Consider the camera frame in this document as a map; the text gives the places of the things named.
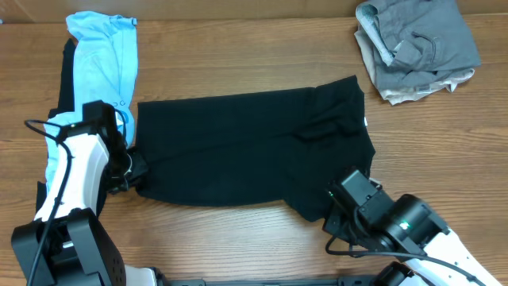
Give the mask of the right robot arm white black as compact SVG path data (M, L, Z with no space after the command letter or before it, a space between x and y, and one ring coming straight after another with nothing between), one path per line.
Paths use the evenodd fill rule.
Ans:
M373 285L485 285L496 280L468 251L448 223L410 194L393 200L382 185L357 170L326 188L333 209L324 230L348 243L333 256L393 257Z

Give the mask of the black t-shirt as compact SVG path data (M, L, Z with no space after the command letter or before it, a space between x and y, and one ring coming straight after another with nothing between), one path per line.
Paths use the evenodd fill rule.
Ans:
M137 193L187 206L282 200L305 220L327 216L327 186L369 173L375 154L364 93L350 76L318 87L142 102L136 147L148 166Z

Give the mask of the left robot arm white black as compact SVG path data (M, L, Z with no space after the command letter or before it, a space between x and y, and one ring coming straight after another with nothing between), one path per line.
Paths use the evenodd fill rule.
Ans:
M127 149L116 110L103 101L83 106L81 122L60 126L52 140L59 163L34 219L13 230L11 245L29 285L165 286L157 268L124 263L98 220L108 194L142 182L148 166Z

